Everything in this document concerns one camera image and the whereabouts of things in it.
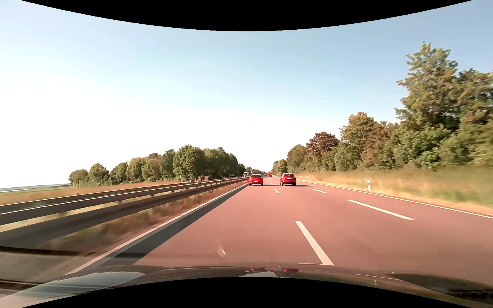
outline distant vehicle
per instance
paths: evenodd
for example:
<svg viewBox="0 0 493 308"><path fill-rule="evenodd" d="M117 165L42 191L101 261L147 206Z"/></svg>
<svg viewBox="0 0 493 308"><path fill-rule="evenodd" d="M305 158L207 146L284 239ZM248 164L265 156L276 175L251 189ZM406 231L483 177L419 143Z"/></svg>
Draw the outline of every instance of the distant vehicle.
<svg viewBox="0 0 493 308"><path fill-rule="evenodd" d="M283 176L280 180L280 185L284 186L285 184L291 184L292 186L296 186L296 176L292 173L283 173Z"/></svg>
<svg viewBox="0 0 493 308"><path fill-rule="evenodd" d="M248 179L248 185L250 186L253 184L264 185L264 179L261 174L253 174L250 176L250 179Z"/></svg>

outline field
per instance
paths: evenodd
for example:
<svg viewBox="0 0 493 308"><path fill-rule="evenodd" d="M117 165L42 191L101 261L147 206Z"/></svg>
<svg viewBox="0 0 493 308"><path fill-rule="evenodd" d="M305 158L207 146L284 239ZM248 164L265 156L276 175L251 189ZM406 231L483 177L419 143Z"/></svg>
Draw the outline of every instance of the field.
<svg viewBox="0 0 493 308"><path fill-rule="evenodd" d="M335 185L493 215L493 168L447 167L390 171L298 173L299 180Z"/></svg>
<svg viewBox="0 0 493 308"><path fill-rule="evenodd" d="M102 191L130 189L130 188L144 187L144 186L157 186L157 185L172 184L172 183L178 183L178 182L177 181L151 182L151 183L144 182L144 183L136 183L136 184L123 184L123 185L85 187L85 188L58 187L58 188L47 188L47 189L2 192L0 193L0 205L33 201L33 200L66 197L66 196L72 196L74 194L99 193Z"/></svg>

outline tree line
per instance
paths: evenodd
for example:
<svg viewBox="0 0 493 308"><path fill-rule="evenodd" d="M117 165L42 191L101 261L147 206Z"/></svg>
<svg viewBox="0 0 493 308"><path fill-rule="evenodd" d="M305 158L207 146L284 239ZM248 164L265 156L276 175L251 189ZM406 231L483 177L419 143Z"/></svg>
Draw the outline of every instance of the tree line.
<svg viewBox="0 0 493 308"><path fill-rule="evenodd" d="M168 150L164 154L136 157L116 165L111 171L99 163L90 170L79 169L70 173L69 181L74 186L108 186L126 183L141 183L182 179L221 179L242 175L244 171L258 171L245 167L232 153L222 147L201 149L184 145L178 151Z"/></svg>
<svg viewBox="0 0 493 308"><path fill-rule="evenodd" d="M493 71L458 71L449 53L424 42L407 55L409 72L397 83L408 95L395 108L396 123L366 112L350 115L340 138L316 133L275 161L272 171L493 166Z"/></svg>

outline autumn tree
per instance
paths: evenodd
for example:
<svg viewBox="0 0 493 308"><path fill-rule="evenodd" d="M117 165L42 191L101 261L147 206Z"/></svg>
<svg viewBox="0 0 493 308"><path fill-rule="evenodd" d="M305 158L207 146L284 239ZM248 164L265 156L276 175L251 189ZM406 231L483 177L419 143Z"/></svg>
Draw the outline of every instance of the autumn tree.
<svg viewBox="0 0 493 308"><path fill-rule="evenodd" d="M310 139L310 142L306 144L306 149L313 155L321 157L324 152L332 150L339 142L336 136L321 131Z"/></svg>

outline dry grass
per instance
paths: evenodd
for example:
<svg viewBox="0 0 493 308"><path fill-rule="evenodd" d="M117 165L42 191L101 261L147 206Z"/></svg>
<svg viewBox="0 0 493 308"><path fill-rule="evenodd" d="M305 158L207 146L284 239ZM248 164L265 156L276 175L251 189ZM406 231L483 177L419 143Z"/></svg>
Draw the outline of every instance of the dry grass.
<svg viewBox="0 0 493 308"><path fill-rule="evenodd" d="M70 189L55 189L55 190L45 190L45 191L0 194L0 205L27 202L33 200L44 200L44 199L51 199L58 197L67 197L67 196L73 196L75 194L100 193L103 191L130 189L130 188L138 188L145 186L157 186L157 185L174 184L174 183L178 183L178 182L177 181L151 182L151 183L144 182L144 183L136 183L136 184L113 185L113 186L99 186L99 187L85 187L85 188L74 187Z"/></svg>
<svg viewBox="0 0 493 308"><path fill-rule="evenodd" d="M440 171L320 171L298 173L299 180L328 184L493 215L493 168L449 167Z"/></svg>
<svg viewBox="0 0 493 308"><path fill-rule="evenodd" d="M244 183L236 183L121 217L45 243L42 249L99 252L162 224Z"/></svg>

